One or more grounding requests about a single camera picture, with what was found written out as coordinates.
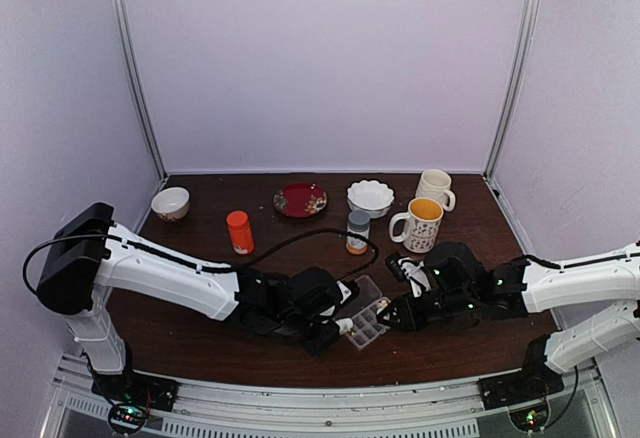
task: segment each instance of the jar lid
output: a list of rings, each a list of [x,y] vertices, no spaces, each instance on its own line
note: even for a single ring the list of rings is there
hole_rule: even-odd
[[[354,231],[365,231],[369,228],[371,218],[364,211],[355,210],[349,213],[349,228]]]
[[[229,228],[242,228],[249,224],[249,215],[244,211],[233,211],[227,215]]]

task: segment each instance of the white bowl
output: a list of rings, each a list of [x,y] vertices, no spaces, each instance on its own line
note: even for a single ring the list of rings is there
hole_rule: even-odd
[[[178,221],[189,211],[189,192],[184,188],[167,188],[151,201],[151,209],[161,220]]]
[[[347,188],[349,208],[366,212],[372,220],[386,215],[393,199],[393,190],[376,180],[359,181]]]

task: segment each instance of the spice jar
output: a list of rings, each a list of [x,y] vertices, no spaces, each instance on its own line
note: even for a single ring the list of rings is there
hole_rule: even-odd
[[[347,231],[369,238],[370,222],[371,218],[364,211],[352,211],[349,213]],[[352,255],[361,255],[367,251],[367,243],[358,238],[347,236],[347,251]]]
[[[227,226],[233,250],[239,255],[248,255],[253,251],[253,235],[249,224],[249,215],[244,211],[234,211],[227,216]]]

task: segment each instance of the floral mug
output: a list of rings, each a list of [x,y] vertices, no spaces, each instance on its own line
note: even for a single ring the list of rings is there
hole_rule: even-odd
[[[426,253],[436,244],[436,236],[444,211],[442,205],[430,198],[415,198],[405,213],[398,213],[389,222],[389,236],[394,243],[402,243],[412,253]],[[404,221],[404,230],[394,235],[393,228]]]

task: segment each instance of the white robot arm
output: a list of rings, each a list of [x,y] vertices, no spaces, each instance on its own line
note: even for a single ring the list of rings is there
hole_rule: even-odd
[[[480,380],[488,409],[539,397],[540,390],[560,391],[560,374],[640,339],[640,243],[559,263],[527,255],[491,271],[461,243],[436,245],[420,263],[397,254],[386,263],[398,280],[411,282],[412,292],[395,298],[379,316],[401,331],[418,331],[468,313],[502,320],[562,305],[616,300],[572,328],[531,342],[521,372]],[[425,283],[425,276],[436,286]]]
[[[112,212],[103,203],[92,205],[53,240],[34,249],[23,267],[23,279],[31,289],[28,263],[50,246],[32,291],[47,308],[65,317],[89,358],[94,391],[107,400],[143,406],[150,399],[154,408],[170,410],[177,385],[133,371],[131,349],[118,336],[105,308],[105,287],[177,303],[260,335],[291,338],[312,355],[322,353],[353,325],[350,319],[334,320],[333,316],[357,295],[355,282],[335,280],[319,268],[287,277],[262,273],[251,268],[251,262],[232,266],[199,260],[141,238],[114,223]],[[345,233],[313,230],[288,242],[321,232]],[[377,253],[374,247],[374,259]],[[124,413],[115,405],[113,410]],[[126,413],[122,416],[133,419]]]
[[[546,344],[546,365],[556,373],[640,337],[640,246],[562,261],[550,269],[525,268],[522,297],[531,313],[576,303],[617,300],[588,320],[557,333]]]

